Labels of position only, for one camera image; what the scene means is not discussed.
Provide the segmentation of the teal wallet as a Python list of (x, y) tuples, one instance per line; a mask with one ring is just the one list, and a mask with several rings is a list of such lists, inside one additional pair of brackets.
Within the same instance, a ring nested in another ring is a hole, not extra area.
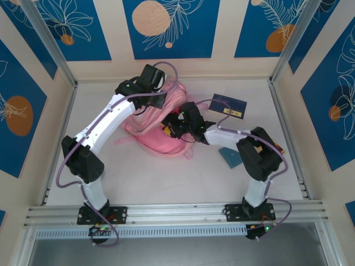
[(233, 169), (242, 164), (242, 158), (238, 151), (223, 147), (219, 149), (220, 155), (228, 164), (230, 169)]

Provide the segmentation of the aluminium mounting rail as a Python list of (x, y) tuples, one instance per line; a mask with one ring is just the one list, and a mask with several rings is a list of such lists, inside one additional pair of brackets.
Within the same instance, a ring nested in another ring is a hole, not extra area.
[[(126, 226), (191, 226), (226, 224), (224, 203), (128, 205)], [(286, 223), (327, 222), (320, 200), (291, 201)], [(70, 228), (77, 225), (79, 206), (31, 206), (25, 228)]]

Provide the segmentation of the dark blue book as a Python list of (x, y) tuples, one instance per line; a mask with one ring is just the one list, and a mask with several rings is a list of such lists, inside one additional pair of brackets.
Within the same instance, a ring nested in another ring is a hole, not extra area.
[(247, 107), (247, 102), (228, 96), (214, 94), (209, 110), (221, 114), (231, 114), (232, 117), (243, 119)]

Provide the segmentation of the pink backpack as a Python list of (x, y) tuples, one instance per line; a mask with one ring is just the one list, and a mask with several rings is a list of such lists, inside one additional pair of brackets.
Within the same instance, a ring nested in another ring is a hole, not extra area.
[(129, 116), (120, 125), (129, 136), (113, 141), (115, 145), (137, 142), (142, 149), (156, 157), (182, 157), (192, 159), (193, 138), (185, 134), (182, 139), (172, 138), (162, 125), (163, 119), (172, 112), (178, 112), (179, 107), (195, 98), (189, 94), (183, 83), (177, 82), (175, 88), (165, 94), (162, 109), (148, 107)]

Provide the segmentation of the aluminium table side rail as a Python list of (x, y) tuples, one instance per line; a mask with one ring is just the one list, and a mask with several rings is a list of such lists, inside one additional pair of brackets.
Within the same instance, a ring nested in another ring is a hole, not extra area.
[(46, 179), (46, 181), (44, 183), (44, 187), (42, 189), (42, 196), (39, 200), (40, 206), (46, 205), (48, 193), (50, 191), (52, 182), (53, 182), (53, 180), (56, 176), (56, 173), (57, 173), (57, 165), (58, 165), (58, 161), (60, 160), (61, 153), (62, 153), (62, 139), (65, 136), (65, 133), (67, 131), (67, 127), (68, 127), (69, 119), (70, 119), (72, 109), (74, 106), (77, 90), (78, 90), (78, 82), (76, 82), (75, 85), (73, 86), (73, 90), (70, 94), (68, 104), (64, 110), (65, 113), (64, 113), (63, 120), (60, 124), (59, 135), (58, 135), (56, 143), (55, 143), (56, 146), (55, 146), (54, 154), (53, 154), (52, 159), (50, 161), (49, 172), (47, 174), (47, 179)]
[(306, 200), (310, 200), (310, 194), (308, 192), (308, 188), (305, 181), (305, 173), (299, 159), (298, 153), (296, 151), (295, 143), (292, 139), (292, 134), (290, 131), (290, 125), (287, 121), (286, 113), (282, 106), (281, 98), (278, 95), (276, 87), (269, 81), (268, 87), (272, 96), (273, 103), (276, 108), (277, 116), (281, 124), (282, 132), (286, 140), (286, 145), (288, 148), (288, 153), (290, 154), (290, 158), (292, 161), (293, 168), (295, 170), (295, 174), (298, 180), (298, 184), (302, 193), (302, 197)]

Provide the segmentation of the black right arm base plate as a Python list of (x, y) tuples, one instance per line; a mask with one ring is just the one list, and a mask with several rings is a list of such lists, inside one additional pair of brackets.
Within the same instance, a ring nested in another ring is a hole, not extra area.
[(263, 219), (275, 221), (276, 215), (273, 205), (266, 203), (263, 206), (252, 208), (245, 204), (226, 204), (222, 213), (226, 216), (228, 222), (261, 222)]

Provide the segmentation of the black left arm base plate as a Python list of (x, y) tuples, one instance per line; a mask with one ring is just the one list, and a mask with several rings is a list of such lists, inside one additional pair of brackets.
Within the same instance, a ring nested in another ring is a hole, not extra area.
[[(113, 224), (126, 224), (127, 207), (103, 207), (99, 213)], [(99, 217), (89, 206), (80, 207), (77, 224), (78, 225), (95, 225), (104, 224), (105, 221)]]

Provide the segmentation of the aluminium frame post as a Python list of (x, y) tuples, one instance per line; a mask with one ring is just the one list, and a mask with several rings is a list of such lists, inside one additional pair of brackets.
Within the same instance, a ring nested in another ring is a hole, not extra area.
[(18, 1), (26, 17), (30, 21), (37, 35), (40, 37), (47, 51), (50, 53), (50, 56), (53, 58), (54, 62), (62, 72), (66, 81), (71, 85), (73, 89), (75, 89), (77, 87), (77, 80), (70, 70), (63, 53), (59, 49), (57, 42), (52, 36), (34, 2), (32, 0)]
[(290, 69), (292, 75), (296, 73), (339, 2), (340, 0), (304, 1), (305, 9), (281, 52), (280, 59), (270, 77), (271, 84), (280, 78), (285, 67)]

